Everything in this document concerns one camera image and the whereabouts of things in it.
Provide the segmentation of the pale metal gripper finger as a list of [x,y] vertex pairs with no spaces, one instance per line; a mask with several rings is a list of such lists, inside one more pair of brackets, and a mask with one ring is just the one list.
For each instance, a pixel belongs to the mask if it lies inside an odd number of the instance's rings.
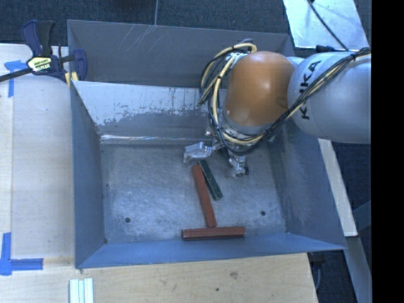
[[200,162],[207,159],[210,156],[209,153],[188,153],[186,152],[183,156],[183,163],[191,164],[193,162]]
[[189,154],[211,154],[212,149],[210,146],[206,145],[203,141],[189,145],[186,147],[186,153]]

